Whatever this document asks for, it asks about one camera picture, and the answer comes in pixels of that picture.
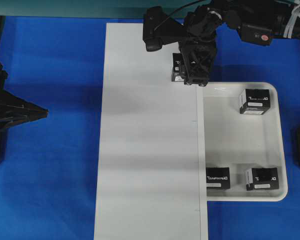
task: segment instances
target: white board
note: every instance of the white board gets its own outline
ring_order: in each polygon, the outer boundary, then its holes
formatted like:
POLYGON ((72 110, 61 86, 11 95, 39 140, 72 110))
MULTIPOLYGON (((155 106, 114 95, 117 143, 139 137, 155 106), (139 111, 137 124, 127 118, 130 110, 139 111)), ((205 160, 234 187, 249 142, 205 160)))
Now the white board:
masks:
POLYGON ((177 44, 146 52, 142 31, 106 28, 94 239, 207 240, 202 90, 171 82, 177 44))

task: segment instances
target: blue table surface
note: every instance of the blue table surface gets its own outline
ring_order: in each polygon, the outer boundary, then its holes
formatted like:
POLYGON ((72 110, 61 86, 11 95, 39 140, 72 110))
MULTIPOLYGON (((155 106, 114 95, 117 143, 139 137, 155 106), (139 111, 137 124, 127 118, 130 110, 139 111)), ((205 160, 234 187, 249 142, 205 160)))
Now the blue table surface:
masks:
MULTIPOLYGON (((0 46, 9 73, 5 88, 49 109, 49 116, 8 131, 0 163, 0 240, 93 239, 108 22, 140 20, 6 18, 0 46)), ((209 202, 209 239, 300 240, 294 154, 300 41, 275 39, 261 47, 241 42, 225 26, 217 41, 213 81, 262 81, 278 91, 289 191, 280 202, 209 202)))

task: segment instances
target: white tray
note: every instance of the white tray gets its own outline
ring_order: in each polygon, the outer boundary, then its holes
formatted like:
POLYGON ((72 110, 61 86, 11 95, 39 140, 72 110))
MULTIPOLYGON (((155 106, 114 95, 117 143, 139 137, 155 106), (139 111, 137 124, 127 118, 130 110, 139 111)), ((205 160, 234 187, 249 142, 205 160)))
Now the white tray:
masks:
POLYGON ((206 167, 229 167, 231 188, 207 190, 208 201, 280 201, 288 192, 276 89, 265 82, 210 82, 203 89, 206 167), (239 114, 244 89, 269 89, 264 115, 239 114), (246 190, 244 171, 278 168, 278 190, 246 190))

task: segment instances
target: black box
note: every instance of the black box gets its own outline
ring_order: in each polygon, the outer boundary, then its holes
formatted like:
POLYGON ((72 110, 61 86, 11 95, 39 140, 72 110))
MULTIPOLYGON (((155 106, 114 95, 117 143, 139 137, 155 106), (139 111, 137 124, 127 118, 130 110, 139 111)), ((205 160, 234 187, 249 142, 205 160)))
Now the black box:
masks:
POLYGON ((242 23, 240 37, 243 42, 267 46, 273 39, 273 31, 270 28, 242 23))
POLYGON ((240 114, 262 115, 270 109, 268 89, 245 89, 239 96, 240 114))
POLYGON ((229 167, 207 167, 206 187, 208 189, 229 189, 230 169, 229 167))
POLYGON ((246 190, 279 189, 278 170, 274 168, 250 168, 245 172, 246 190))
POLYGON ((172 82, 184 82, 187 78, 186 66, 181 53, 173 53, 172 82))

